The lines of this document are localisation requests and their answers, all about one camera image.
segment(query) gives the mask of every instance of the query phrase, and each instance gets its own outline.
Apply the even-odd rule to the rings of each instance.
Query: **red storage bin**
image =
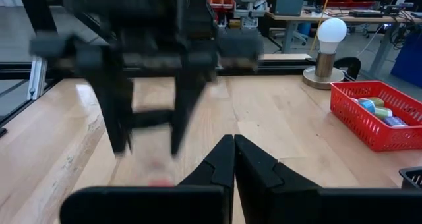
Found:
[[[384,100],[384,106],[409,126],[388,126],[351,99],[367,97]],[[330,108],[374,151],[422,148],[422,103],[383,82],[332,83]]]

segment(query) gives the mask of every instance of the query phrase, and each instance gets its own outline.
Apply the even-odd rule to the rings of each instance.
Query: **black chair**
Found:
[[[356,57],[344,57],[337,59],[334,62],[334,67],[336,69],[347,68],[347,75],[357,79],[357,75],[359,75],[359,71],[361,70],[361,61]]]

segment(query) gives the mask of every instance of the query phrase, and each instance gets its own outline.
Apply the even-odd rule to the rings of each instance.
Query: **floor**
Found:
[[[53,17],[59,33],[76,32],[86,40],[101,42],[102,39],[79,22],[74,17],[67,14],[62,8],[52,8]],[[28,17],[23,8],[5,8],[0,7],[0,61],[1,62],[27,62],[31,60],[28,53],[28,40],[34,35]],[[376,35],[370,46],[359,56],[363,69],[368,69],[377,53],[382,35]],[[278,48],[268,39],[264,40],[264,52],[273,53]],[[308,40],[308,44],[301,45],[301,42],[294,41],[292,53],[308,53],[316,56],[317,51],[309,52],[313,39]],[[338,47],[337,58],[356,56],[369,42],[360,33],[355,33],[346,37]],[[392,50],[385,61],[381,78],[393,87],[407,93],[408,95],[422,101],[422,89],[410,83],[404,82],[395,76],[390,75],[391,68],[394,66],[394,60],[399,51]],[[0,80],[0,92],[9,89],[10,82]],[[6,115],[15,108],[15,104],[24,102],[26,90],[24,86],[19,90],[13,90],[8,96],[0,96],[0,117]]]
[[[134,96],[133,107],[171,106],[174,81],[136,79]],[[372,152],[329,105],[330,92],[304,85],[300,76],[219,78],[200,100],[178,158],[168,161],[174,181],[186,177],[225,134],[244,135],[325,187],[397,187],[399,169],[422,165],[421,150]],[[79,79],[62,80],[5,128],[0,223],[10,224],[58,223],[60,203],[87,186],[143,184],[143,148],[169,144],[168,127],[134,131],[133,154],[116,158],[95,95]],[[233,223],[244,223],[237,193]]]

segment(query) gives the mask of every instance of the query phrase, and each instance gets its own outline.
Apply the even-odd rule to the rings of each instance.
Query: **lamp base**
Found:
[[[303,71],[303,82],[316,89],[330,90],[331,82],[341,82],[343,79],[343,72],[336,68],[332,69],[331,76],[324,78],[315,75],[315,66],[309,67]]]

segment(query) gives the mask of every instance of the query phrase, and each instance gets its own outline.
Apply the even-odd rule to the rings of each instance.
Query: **desk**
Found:
[[[172,78],[136,79],[133,106],[170,105],[173,86]],[[399,169],[422,165],[422,151],[372,152],[331,114],[329,105],[330,92],[304,85],[301,76],[219,77],[192,117],[175,163],[176,180],[188,175],[225,134],[243,134],[325,187],[397,187]],[[98,102],[84,80],[62,80],[5,128],[0,223],[58,223],[59,206],[71,192],[141,181],[136,153],[115,159]],[[136,136],[145,138],[165,142],[167,137]],[[234,202],[233,223],[244,223],[237,193]]]
[[[350,10],[334,10],[330,9],[333,13],[349,13]],[[281,48],[282,53],[289,53],[290,52],[290,45],[293,39],[293,32],[297,29],[297,24],[301,22],[318,22],[320,17],[312,16],[311,14],[302,11],[301,16],[276,16],[273,13],[266,13],[266,16],[273,19],[273,20],[284,20],[287,21],[286,26],[286,33],[283,39],[283,47]],[[328,20],[330,17],[324,17],[322,20]],[[384,16],[383,18],[355,18],[350,16],[341,17],[341,19],[348,23],[395,23],[396,21],[390,16]],[[422,19],[420,18],[413,18],[412,19],[416,23],[422,23]],[[405,22],[405,19],[397,18],[397,22]],[[374,61],[369,69],[369,71],[361,71],[361,74],[368,79],[377,80],[377,76],[382,68],[382,65],[385,62],[385,59],[388,53],[391,50],[392,44],[390,43],[390,36],[392,34],[393,29],[389,28],[385,33],[381,45],[378,49],[377,54],[375,55]]]

